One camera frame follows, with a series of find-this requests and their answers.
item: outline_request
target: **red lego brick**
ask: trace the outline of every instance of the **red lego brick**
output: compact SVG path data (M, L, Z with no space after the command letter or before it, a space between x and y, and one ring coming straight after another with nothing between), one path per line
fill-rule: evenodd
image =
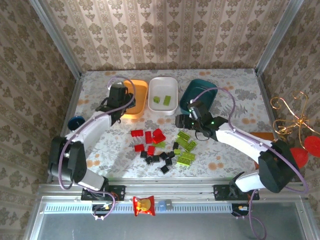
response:
M133 130L131 131L131 136L132 137L142 137L144 135L143 130Z
M155 146L149 146L148 147L148 155L149 156L153 156L155 154L155 150L156 150L156 147Z
M160 128L157 128L156 130L153 131L153 136L157 136L159 134L163 134L162 131L160 130Z
M144 151L144 150L145 150L145 147L144 147L143 144L139 144L139 145L135 145L135 146L134 146L134 151L135 151L136 153L142 152L142 151Z
M152 138L152 141L155 143L155 144L158 144L158 143L161 143L163 142L164 140L166 140L166 137L165 135L163 135L162 133L161 134L158 134L156 136L154 136Z
M144 135L145 135L145 143L152 144L151 131L146 131Z

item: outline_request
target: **red heart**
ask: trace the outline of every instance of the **red heart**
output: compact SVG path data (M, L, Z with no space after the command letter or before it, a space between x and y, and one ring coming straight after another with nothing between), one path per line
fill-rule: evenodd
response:
M320 158L320 137L308 136L304 140L304 147L311 155Z
M298 165L298 168L301 169L308 162L308 151L299 147L290 148L291 154Z

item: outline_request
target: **gold wire decoration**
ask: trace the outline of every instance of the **gold wire decoration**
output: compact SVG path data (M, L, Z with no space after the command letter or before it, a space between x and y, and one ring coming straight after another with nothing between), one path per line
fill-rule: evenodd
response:
M287 102L282 97L275 96L275 97L271 98L271 100L270 100L270 104L271 104L272 108L277 109L277 110L282 108L282 105L279 102L281 100L284 103L284 105L286 106L286 108L289 110L289 112L293 115L293 119L292 120L277 119L273 122L273 129L280 136L280 138L285 139L286 135L291 134L293 132L293 129L298 127L299 128L298 136L299 136L299 141L300 141L301 147L306 149L305 146L303 145L303 142L301 139L301 129L308 128L312 132L314 132L318 135L320 135L320 133L315 131L312 127L309 126L310 120L305 115L305 109L306 109L306 105L307 105L307 102L309 99L308 95L302 91L294 91L292 93L292 96L293 96L294 100L299 100L299 99L301 99L301 97L305 98L305 103L304 103L300 117L297 116L291 110L291 108L288 106Z

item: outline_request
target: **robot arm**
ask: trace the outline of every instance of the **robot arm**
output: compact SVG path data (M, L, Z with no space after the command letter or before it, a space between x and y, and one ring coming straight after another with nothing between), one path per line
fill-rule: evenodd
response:
M299 170L285 142L264 140L240 129L231 128L227 119L220 116L212 117L201 101L190 103L188 109L190 116L176 116L175 125L178 128L193 129L196 134L201 132L208 139L236 148L259 164L259 170L242 172L230 182L230 192L234 195L262 188L279 193L296 175L287 164L278 160L277 156L261 143L276 150Z
M123 84L113 84L110 88L109 97L102 101L101 105L87 120L87 122L91 122L87 127L79 134L75 130L65 137L57 136L52 140L48 173L58 177L58 165L62 149L66 142L72 138L64 153L61 169L62 179L95 191L107 188L108 179L87 168L86 150L90 146L94 146L102 133L114 123L120 122L120 118L125 114L127 108L135 106L135 100L127 108L113 111L110 114L106 113L126 105L132 97L133 94L128 93L128 88Z

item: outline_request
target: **white bowl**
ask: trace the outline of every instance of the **white bowl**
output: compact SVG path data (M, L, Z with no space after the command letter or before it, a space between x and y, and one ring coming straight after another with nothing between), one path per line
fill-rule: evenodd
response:
M154 102L154 97L159 97L160 102ZM170 96L169 106L164 105L165 96ZM173 115L178 107L178 82L170 76L158 76L149 83L148 107L154 113Z

